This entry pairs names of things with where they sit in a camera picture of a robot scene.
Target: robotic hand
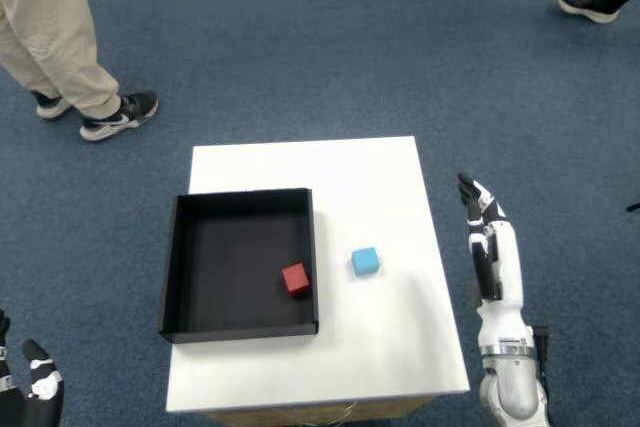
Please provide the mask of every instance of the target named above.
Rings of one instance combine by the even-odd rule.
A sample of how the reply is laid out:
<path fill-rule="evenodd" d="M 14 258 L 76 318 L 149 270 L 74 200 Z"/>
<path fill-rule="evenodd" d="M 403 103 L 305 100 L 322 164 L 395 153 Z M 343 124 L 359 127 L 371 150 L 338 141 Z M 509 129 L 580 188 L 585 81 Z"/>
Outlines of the robotic hand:
<path fill-rule="evenodd" d="M 467 206 L 469 250 L 478 278 L 478 335 L 485 377 L 480 401 L 501 427 L 549 427 L 544 377 L 546 339 L 536 328 L 543 383 L 536 376 L 533 329 L 522 320 L 522 277 L 516 235 L 491 193 L 471 177 L 458 175 Z"/>
<path fill-rule="evenodd" d="M 58 427 L 64 383 L 53 360 L 33 340 L 23 351 L 31 367 L 31 393 L 25 399 L 11 381 L 6 363 L 6 335 L 11 325 L 0 310 L 0 427 Z"/>

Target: beige pants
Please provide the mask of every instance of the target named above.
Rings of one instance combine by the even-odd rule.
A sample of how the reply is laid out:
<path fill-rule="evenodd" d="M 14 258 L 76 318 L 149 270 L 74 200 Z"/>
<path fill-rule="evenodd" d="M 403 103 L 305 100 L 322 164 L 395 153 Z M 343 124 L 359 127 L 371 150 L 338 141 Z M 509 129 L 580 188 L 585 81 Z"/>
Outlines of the beige pants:
<path fill-rule="evenodd" d="M 120 106 L 118 83 L 98 65 L 87 0 L 0 0 L 0 63 L 25 88 L 63 96 L 88 117 Z"/>

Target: cable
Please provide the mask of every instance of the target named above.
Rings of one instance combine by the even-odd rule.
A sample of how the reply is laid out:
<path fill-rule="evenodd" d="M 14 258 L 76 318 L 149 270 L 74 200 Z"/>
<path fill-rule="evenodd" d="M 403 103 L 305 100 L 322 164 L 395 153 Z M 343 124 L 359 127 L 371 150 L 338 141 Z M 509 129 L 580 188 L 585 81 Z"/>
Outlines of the cable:
<path fill-rule="evenodd" d="M 347 406 L 344 409 L 344 414 L 342 414 L 339 418 L 337 418 L 336 420 L 332 420 L 331 422 L 327 422 L 325 424 L 312 424 L 312 423 L 309 423 L 309 422 L 304 422 L 304 421 L 299 420 L 297 418 L 294 418 L 293 421 L 295 422 L 295 424 L 298 427 L 328 427 L 328 426 L 331 426 L 333 424 L 335 424 L 335 425 L 333 425 L 333 427 L 340 427 L 342 424 L 344 424 L 349 419 L 349 417 L 351 417 L 351 414 L 353 414 L 353 409 L 355 409 L 357 405 L 358 405 L 357 401 L 353 402 L 351 405 Z"/>
<path fill-rule="evenodd" d="M 549 420 L 549 425 L 551 425 L 551 427 L 556 427 L 556 424 L 553 422 L 551 414 L 549 413 L 551 396 L 549 395 L 549 386 L 547 385 L 547 349 L 549 348 L 550 337 L 551 333 L 544 325 L 533 326 L 533 341 L 536 345 L 536 355 L 538 357 L 538 367 L 540 369 L 540 384 L 547 396 L 547 419 Z"/>

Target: black box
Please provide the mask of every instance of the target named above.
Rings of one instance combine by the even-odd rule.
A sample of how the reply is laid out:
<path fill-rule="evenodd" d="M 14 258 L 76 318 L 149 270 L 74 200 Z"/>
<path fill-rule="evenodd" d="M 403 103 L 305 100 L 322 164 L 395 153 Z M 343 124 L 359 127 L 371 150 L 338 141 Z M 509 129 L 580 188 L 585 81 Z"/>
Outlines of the black box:
<path fill-rule="evenodd" d="M 291 298 L 282 269 L 311 290 Z M 309 189 L 176 199 L 160 334 L 172 343 L 318 333 Z"/>

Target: shoe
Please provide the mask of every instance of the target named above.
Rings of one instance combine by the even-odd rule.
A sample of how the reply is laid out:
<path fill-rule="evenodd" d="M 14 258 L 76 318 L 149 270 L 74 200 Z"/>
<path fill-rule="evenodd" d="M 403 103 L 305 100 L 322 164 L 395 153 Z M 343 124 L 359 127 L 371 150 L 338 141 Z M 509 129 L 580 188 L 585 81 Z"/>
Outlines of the shoe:
<path fill-rule="evenodd" d="M 69 110 L 72 105 L 64 100 L 63 97 L 56 97 L 55 99 L 50 99 L 46 95 L 41 94 L 40 92 L 31 91 L 33 96 L 38 101 L 38 106 L 36 107 L 36 114 L 38 117 L 45 120 L 52 120 L 57 117 L 60 117 L 67 110 Z"/>
<path fill-rule="evenodd" d="M 158 110 L 158 98 L 153 92 L 127 95 L 121 99 L 120 109 L 106 119 L 83 119 L 80 135 L 84 140 L 97 142 L 124 129 L 140 127 Z"/>
<path fill-rule="evenodd" d="M 584 15 L 598 24 L 608 24 L 618 17 L 620 9 L 608 7 L 602 0 L 557 0 L 568 14 Z"/>

